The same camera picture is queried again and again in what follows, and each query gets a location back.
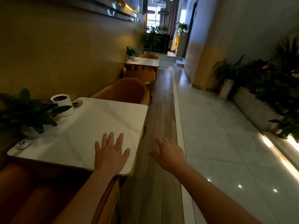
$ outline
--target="marble tabletop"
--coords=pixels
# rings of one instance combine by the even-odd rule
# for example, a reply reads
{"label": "marble tabletop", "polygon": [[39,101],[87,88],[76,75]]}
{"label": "marble tabletop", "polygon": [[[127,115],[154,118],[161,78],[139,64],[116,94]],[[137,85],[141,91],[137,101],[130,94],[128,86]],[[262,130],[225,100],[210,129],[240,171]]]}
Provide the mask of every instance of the marble tabletop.
{"label": "marble tabletop", "polygon": [[159,67],[160,60],[136,57],[135,60],[131,61],[130,63],[126,62],[126,64]]}
{"label": "marble tabletop", "polygon": [[114,132],[114,142],[124,133],[123,152],[130,156],[120,175],[130,175],[142,136],[146,105],[80,97],[83,105],[74,114],[61,118],[58,126],[33,139],[24,150],[12,147],[9,156],[94,170],[95,141],[101,143],[104,133]]}

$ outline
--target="gray curtain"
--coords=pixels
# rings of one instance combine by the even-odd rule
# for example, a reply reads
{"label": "gray curtain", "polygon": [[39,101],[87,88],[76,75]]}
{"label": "gray curtain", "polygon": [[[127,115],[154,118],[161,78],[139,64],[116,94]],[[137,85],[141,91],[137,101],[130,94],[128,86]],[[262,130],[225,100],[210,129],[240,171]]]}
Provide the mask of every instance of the gray curtain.
{"label": "gray curtain", "polygon": [[170,40],[173,39],[174,31],[176,30],[176,18],[178,16],[178,4],[180,0],[164,0],[166,2],[166,8],[161,11],[168,11],[168,15],[160,16],[160,25],[168,27],[167,33],[170,35]]}

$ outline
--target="window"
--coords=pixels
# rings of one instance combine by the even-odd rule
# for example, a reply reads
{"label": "window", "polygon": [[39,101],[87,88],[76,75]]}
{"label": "window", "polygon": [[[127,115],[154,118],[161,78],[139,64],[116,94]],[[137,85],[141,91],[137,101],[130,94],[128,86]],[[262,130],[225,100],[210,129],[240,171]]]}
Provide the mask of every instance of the window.
{"label": "window", "polygon": [[160,25],[160,15],[158,12],[161,10],[161,6],[148,6],[148,10],[155,11],[155,14],[148,14],[147,15],[147,26],[157,26]]}
{"label": "window", "polygon": [[182,9],[181,17],[180,17],[180,23],[184,23],[185,20],[186,20],[186,10]]}

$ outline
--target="black cabinet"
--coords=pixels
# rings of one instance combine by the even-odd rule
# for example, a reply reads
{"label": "black cabinet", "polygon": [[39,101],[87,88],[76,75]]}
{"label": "black cabinet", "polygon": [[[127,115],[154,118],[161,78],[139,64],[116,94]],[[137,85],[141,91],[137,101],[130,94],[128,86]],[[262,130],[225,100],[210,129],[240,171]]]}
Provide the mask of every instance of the black cabinet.
{"label": "black cabinet", "polygon": [[153,46],[151,51],[167,53],[170,35],[157,34],[157,36],[159,37],[160,42]]}

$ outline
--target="hallway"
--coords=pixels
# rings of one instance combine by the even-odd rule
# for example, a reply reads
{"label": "hallway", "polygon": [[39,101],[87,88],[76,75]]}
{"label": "hallway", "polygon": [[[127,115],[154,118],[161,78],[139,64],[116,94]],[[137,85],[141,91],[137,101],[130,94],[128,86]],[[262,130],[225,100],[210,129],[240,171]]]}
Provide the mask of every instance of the hallway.
{"label": "hallway", "polygon": [[263,223],[297,223],[296,179],[231,101],[192,88],[184,71],[173,65],[187,162]]}

